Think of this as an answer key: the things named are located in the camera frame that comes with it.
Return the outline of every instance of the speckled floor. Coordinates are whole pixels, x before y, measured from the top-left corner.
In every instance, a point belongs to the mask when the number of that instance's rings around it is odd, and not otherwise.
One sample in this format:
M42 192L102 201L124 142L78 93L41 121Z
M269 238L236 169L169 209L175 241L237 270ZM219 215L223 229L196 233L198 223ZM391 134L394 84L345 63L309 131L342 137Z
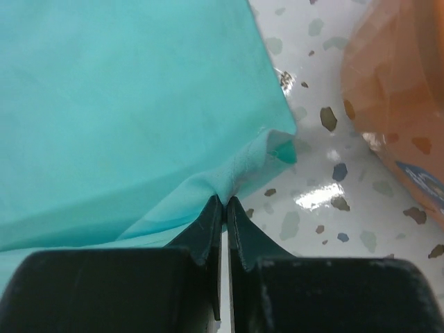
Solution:
M250 0L298 120L298 163L242 204L295 255L410 260L444 308L444 232L353 130L340 95L342 49L368 2ZM224 280L219 333L228 300Z

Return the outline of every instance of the black plastic object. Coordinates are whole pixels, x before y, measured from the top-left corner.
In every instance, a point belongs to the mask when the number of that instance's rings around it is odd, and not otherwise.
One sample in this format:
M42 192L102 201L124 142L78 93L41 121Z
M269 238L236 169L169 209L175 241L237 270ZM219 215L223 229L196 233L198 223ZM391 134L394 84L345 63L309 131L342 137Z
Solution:
M222 211L212 197L166 248L31 255L1 299L0 332L206 332L213 307L219 316Z
M235 332L442 333L427 281L395 259L296 258L228 205Z
M296 258L217 197L164 248L31 255L0 301L0 333L215 332L224 222L236 333L444 333L412 264Z

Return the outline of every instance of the teal fabric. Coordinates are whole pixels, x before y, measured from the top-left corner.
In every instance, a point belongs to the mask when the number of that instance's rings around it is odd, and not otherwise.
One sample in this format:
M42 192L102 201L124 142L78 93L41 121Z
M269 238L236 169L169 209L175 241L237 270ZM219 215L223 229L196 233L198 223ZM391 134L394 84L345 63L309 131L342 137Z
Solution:
M159 246L296 161L246 0L4 0L0 290L38 248Z

